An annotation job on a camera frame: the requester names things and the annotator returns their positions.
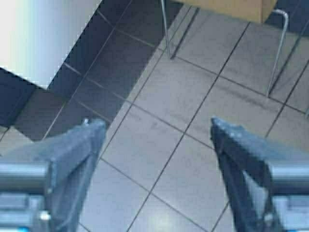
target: dark floor area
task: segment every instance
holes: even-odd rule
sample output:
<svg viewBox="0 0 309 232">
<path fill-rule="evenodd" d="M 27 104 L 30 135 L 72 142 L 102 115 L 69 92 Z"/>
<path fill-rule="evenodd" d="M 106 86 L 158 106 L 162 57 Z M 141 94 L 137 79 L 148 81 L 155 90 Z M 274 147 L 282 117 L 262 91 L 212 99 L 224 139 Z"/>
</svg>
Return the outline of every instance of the dark floor area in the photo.
<svg viewBox="0 0 309 232">
<path fill-rule="evenodd" d="M 167 1 L 168 23 L 182 4 Z M 290 15 L 289 31 L 309 34 L 306 0 L 279 0 Z M 268 24 L 282 27 L 272 14 Z M 164 36 L 158 0 L 103 1 L 49 86 L 37 89 L 15 127 L 37 141 L 65 132 L 83 118 L 110 124 Z"/>
</svg>

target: tiled floor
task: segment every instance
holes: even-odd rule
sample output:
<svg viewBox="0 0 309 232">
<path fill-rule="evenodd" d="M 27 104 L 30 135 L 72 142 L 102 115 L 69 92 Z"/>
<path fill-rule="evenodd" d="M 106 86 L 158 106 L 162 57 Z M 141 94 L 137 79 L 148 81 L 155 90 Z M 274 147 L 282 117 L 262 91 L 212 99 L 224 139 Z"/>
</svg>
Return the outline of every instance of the tiled floor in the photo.
<svg viewBox="0 0 309 232">
<path fill-rule="evenodd" d="M 309 152 L 309 40 L 302 38 L 290 54 L 297 36 L 288 34 L 280 67 L 288 57 L 289 62 L 279 70 L 279 81 L 267 99 L 278 29 L 200 10 L 175 59 L 169 60 L 164 41 L 160 44 L 144 25 L 154 22 L 152 10 L 158 11 L 158 6 L 153 3 L 149 12 L 139 12 L 142 1 L 133 2 L 112 35 L 125 49 L 117 51 L 107 42 L 106 53 L 98 56 L 73 99 L 52 102 L 62 109 L 57 116 L 50 117 L 37 102 L 38 123 L 45 129 L 36 129 L 32 140 L 59 134 L 84 117 L 110 123 L 79 232 L 233 232 L 209 139 L 210 118 L 219 116 Z M 180 10 L 170 27 L 173 47 L 194 13 L 193 7 Z M 128 26 L 130 18 L 136 24 L 147 14 L 151 22 L 142 22 L 140 29 Z M 134 53 L 153 55 L 136 58 Z M 24 120 L 31 119 L 27 111 L 31 106 L 24 110 Z"/>
</svg>

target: floor tile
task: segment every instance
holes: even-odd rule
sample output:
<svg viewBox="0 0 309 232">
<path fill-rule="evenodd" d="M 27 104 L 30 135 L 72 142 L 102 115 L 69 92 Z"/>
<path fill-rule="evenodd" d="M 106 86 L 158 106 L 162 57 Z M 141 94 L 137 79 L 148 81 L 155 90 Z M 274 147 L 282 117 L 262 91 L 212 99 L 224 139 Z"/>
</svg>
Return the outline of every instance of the floor tile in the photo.
<svg viewBox="0 0 309 232">
<path fill-rule="evenodd" d="M 136 105 L 185 130 L 214 79 L 214 74 L 164 54 Z"/>
<path fill-rule="evenodd" d="M 102 157 L 150 190 L 181 135 L 133 106 Z"/>
<path fill-rule="evenodd" d="M 157 65 L 158 61 L 160 60 L 161 56 L 162 56 L 162 51 L 159 49 L 156 49 L 156 51 L 154 52 L 153 56 L 150 58 L 147 66 L 145 67 L 144 71 L 142 72 L 142 74 L 140 75 L 140 77 L 138 78 L 136 84 L 134 85 L 134 87 L 132 88 L 127 100 L 129 102 L 133 102 L 136 97 L 138 96 L 140 90 L 142 89 L 142 87 L 144 86 L 145 82 L 147 81 L 149 75 L 152 73 L 152 71 L 154 70 L 155 66 Z"/>
<path fill-rule="evenodd" d="M 171 25 L 182 4 L 170 0 L 166 3 L 167 21 Z M 160 1 L 133 0 L 117 27 L 148 43 L 159 45 L 164 35 Z"/>
<path fill-rule="evenodd" d="M 309 152 L 309 121 L 303 113 L 286 106 L 268 138 Z"/>
<path fill-rule="evenodd" d="M 250 24 L 225 66 L 222 75 L 266 94 L 280 37 L 280 29 L 268 25 Z M 279 69 L 283 66 L 288 54 L 291 52 L 296 38 L 296 35 L 287 33 L 278 63 Z M 292 65 L 289 68 L 292 68 L 292 70 L 289 71 L 290 73 L 287 74 L 287 77 L 280 79 L 280 81 L 283 81 L 283 84 L 278 84 L 280 88 L 274 90 L 274 92 L 281 92 L 278 96 L 274 95 L 275 98 L 281 101 L 285 100 L 293 86 L 293 81 L 286 84 L 286 79 L 293 77 L 291 74 L 299 69 L 297 65 L 295 67 Z"/>
<path fill-rule="evenodd" d="M 179 27 L 177 28 L 177 30 L 175 31 L 174 29 L 174 23 L 175 21 L 180 21 L 180 19 L 178 18 L 182 18 L 182 14 L 183 11 L 181 10 L 179 12 L 179 14 L 177 15 L 175 21 L 173 22 L 173 24 L 171 25 L 171 27 L 169 28 L 169 50 L 172 56 L 176 56 L 178 53 L 178 49 L 179 46 L 181 45 L 181 41 L 185 38 L 185 33 L 186 30 L 188 30 L 189 25 L 191 23 L 194 17 L 194 15 L 196 15 L 196 13 L 198 12 L 198 9 L 196 7 L 189 7 L 189 11 L 187 12 L 187 14 L 185 15 L 184 19 L 182 20 L 181 24 L 179 25 Z M 159 46 L 160 49 L 164 50 L 166 47 L 166 39 L 165 37 L 162 39 L 161 44 Z"/>
<path fill-rule="evenodd" d="M 98 10 L 115 25 L 129 3 L 130 0 L 104 0 Z"/>
<path fill-rule="evenodd" d="M 81 83 L 74 98 L 109 121 L 113 121 L 124 103 L 123 99 L 87 79 Z"/>
<path fill-rule="evenodd" d="M 126 98 L 154 50 L 114 31 L 87 77 Z"/>
<path fill-rule="evenodd" d="M 227 203 L 214 151 L 185 136 L 154 194 L 211 231 Z"/>
<path fill-rule="evenodd" d="M 290 17 L 290 22 L 292 21 L 292 15 L 294 13 L 294 11 L 296 10 L 299 2 L 301 0 L 294 0 L 294 1 L 290 1 L 290 0 L 279 0 L 277 1 L 277 4 L 275 6 L 275 9 L 281 9 L 284 10 Z M 284 20 L 283 17 L 279 14 L 275 14 L 272 13 L 269 18 L 266 20 L 265 22 L 266 24 L 275 26 L 277 28 L 283 28 L 283 24 L 284 24 Z M 294 31 L 294 28 L 291 28 L 291 26 L 289 25 L 288 27 L 289 31 Z"/>
<path fill-rule="evenodd" d="M 230 207 L 226 209 L 214 232 L 236 232 Z"/>
<path fill-rule="evenodd" d="M 211 118 L 217 116 L 265 136 L 280 109 L 280 103 L 220 78 L 193 120 L 188 134 L 212 146 Z"/>
<path fill-rule="evenodd" d="M 30 139 L 41 140 L 63 104 L 64 100 L 60 97 L 38 88 L 18 116 L 14 126 Z"/>
<path fill-rule="evenodd" d="M 113 122 L 109 126 L 108 130 L 106 131 L 104 145 L 101 149 L 100 154 L 102 154 L 104 152 L 108 143 L 113 138 L 114 134 L 117 131 L 117 128 L 119 127 L 120 123 L 122 122 L 123 118 L 125 117 L 126 113 L 128 112 L 130 106 L 131 106 L 131 104 L 128 103 L 128 102 L 124 102 L 124 104 L 121 106 L 118 114 L 116 115 L 115 119 L 113 120 Z"/>
<path fill-rule="evenodd" d="M 176 54 L 219 73 L 247 22 L 200 10 Z"/>
<path fill-rule="evenodd" d="M 130 232 L 203 232 L 198 226 L 150 196 Z"/>
<path fill-rule="evenodd" d="M 48 90 L 69 100 L 82 81 L 82 78 L 82 76 L 63 64 L 49 85 Z"/>
<path fill-rule="evenodd" d="M 271 93 L 272 98 L 281 102 L 286 100 L 309 60 L 308 47 L 309 39 L 301 39 Z"/>
<path fill-rule="evenodd" d="M 76 102 L 75 100 L 71 100 L 61 110 L 61 113 L 53 124 L 47 137 L 62 134 L 67 130 L 73 128 L 74 126 L 80 125 L 85 118 L 93 119 L 100 118 L 100 116 L 85 108 L 83 105 Z M 104 121 L 106 122 L 108 128 L 110 123 L 107 120 Z"/>
<path fill-rule="evenodd" d="M 103 161 L 97 165 L 81 215 L 91 232 L 126 231 L 147 191 Z"/>
<path fill-rule="evenodd" d="M 103 17 L 95 13 L 68 55 L 66 62 L 81 74 L 85 74 L 111 31 L 112 27 Z"/>
<path fill-rule="evenodd" d="M 8 151 L 20 146 L 30 144 L 32 141 L 19 132 L 14 127 L 11 127 L 0 141 L 0 154 L 5 155 Z"/>
<path fill-rule="evenodd" d="M 309 68 L 301 76 L 288 100 L 288 105 L 306 112 L 309 107 Z"/>
</svg>

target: metal bar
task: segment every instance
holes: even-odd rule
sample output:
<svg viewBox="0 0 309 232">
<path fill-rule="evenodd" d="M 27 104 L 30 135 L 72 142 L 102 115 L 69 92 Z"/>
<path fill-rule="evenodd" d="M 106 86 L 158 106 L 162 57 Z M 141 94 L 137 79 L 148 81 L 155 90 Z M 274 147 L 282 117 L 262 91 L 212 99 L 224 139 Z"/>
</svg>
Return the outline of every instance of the metal bar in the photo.
<svg viewBox="0 0 309 232">
<path fill-rule="evenodd" d="M 164 30 L 165 30 L 165 39 L 166 39 L 166 47 L 168 51 L 168 56 L 171 59 L 170 48 L 169 48 L 169 32 L 168 32 L 168 23 L 166 19 L 166 8 L 165 8 L 165 0 L 161 0 L 162 13 L 163 13 L 163 22 L 164 22 Z"/>
<path fill-rule="evenodd" d="M 277 70 L 277 67 L 278 67 L 279 57 L 280 57 L 280 54 L 281 54 L 281 51 L 282 51 L 285 35 L 286 35 L 287 29 L 288 29 L 288 26 L 289 26 L 289 15 L 285 11 L 280 10 L 280 9 L 275 9 L 272 12 L 283 16 L 284 27 L 283 27 L 282 34 L 281 34 L 281 39 L 280 39 L 279 48 L 278 48 L 277 55 L 276 55 L 275 64 L 274 64 L 274 67 L 273 67 L 273 70 L 272 70 L 271 80 L 268 84 L 268 89 L 267 89 L 267 93 L 266 93 L 267 97 L 269 97 L 271 90 L 272 90 L 272 87 L 273 87 L 273 83 L 274 83 L 274 79 L 275 79 L 275 75 L 276 75 L 276 70 Z"/>
</svg>

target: chair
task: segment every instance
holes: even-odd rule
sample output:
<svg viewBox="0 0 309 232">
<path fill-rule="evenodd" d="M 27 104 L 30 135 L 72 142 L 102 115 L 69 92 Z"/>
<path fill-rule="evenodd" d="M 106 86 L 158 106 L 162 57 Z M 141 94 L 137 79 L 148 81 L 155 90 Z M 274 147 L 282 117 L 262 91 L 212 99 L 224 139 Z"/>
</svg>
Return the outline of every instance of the chair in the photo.
<svg viewBox="0 0 309 232">
<path fill-rule="evenodd" d="M 268 97 L 275 82 L 275 74 L 278 67 L 278 61 L 282 51 L 282 46 L 284 43 L 287 28 L 289 25 L 289 15 L 285 11 L 280 9 L 273 10 L 277 0 L 175 0 L 175 1 L 193 5 L 202 9 L 212 10 L 221 14 L 229 15 L 232 17 L 240 18 L 255 23 L 264 23 L 272 12 L 283 16 L 284 27 L 282 30 L 282 35 L 274 67 L 272 70 L 271 80 L 267 88 L 266 96 Z M 165 0 L 161 0 L 167 52 L 169 58 L 172 59 L 172 54 L 170 52 L 170 45 L 169 45 L 169 35 L 168 35 L 165 5 L 166 5 Z"/>
</svg>

